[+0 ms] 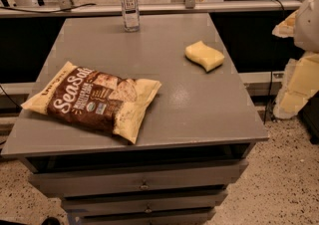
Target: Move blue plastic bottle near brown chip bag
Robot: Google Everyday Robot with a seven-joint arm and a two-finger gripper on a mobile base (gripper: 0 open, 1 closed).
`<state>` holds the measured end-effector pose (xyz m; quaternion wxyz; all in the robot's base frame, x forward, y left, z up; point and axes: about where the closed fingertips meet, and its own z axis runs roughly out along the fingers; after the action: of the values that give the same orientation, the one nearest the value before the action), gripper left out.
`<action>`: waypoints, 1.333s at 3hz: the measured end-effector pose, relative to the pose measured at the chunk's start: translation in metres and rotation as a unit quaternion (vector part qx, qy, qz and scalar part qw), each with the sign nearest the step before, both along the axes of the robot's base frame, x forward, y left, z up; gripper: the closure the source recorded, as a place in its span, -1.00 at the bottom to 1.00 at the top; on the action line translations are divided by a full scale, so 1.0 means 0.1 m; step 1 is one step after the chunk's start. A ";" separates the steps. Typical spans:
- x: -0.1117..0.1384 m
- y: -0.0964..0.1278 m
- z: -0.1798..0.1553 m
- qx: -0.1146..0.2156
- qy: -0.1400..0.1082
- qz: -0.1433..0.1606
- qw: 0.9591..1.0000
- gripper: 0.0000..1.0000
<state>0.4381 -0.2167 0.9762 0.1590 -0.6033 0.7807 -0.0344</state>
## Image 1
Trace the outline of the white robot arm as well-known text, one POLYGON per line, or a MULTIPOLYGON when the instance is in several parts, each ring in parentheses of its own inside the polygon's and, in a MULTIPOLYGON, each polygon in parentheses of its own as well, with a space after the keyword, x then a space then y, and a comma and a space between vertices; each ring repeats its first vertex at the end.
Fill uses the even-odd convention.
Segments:
POLYGON ((279 38, 292 37, 294 45, 304 51, 299 60, 288 61, 275 99, 274 115, 290 119, 319 91, 319 0, 304 0, 275 26, 272 34, 279 38))

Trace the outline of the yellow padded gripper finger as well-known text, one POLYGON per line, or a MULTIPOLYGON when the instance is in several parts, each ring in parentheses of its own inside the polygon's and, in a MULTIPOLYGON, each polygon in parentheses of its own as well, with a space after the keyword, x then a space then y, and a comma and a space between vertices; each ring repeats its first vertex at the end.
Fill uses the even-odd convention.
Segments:
POLYGON ((318 91, 319 54, 305 52, 299 60, 290 59, 275 99, 273 114, 280 119, 296 116, 318 91))
POLYGON ((294 27, 297 11, 291 13, 280 24, 276 25, 272 30, 272 34, 279 38, 288 38, 294 36, 294 27))

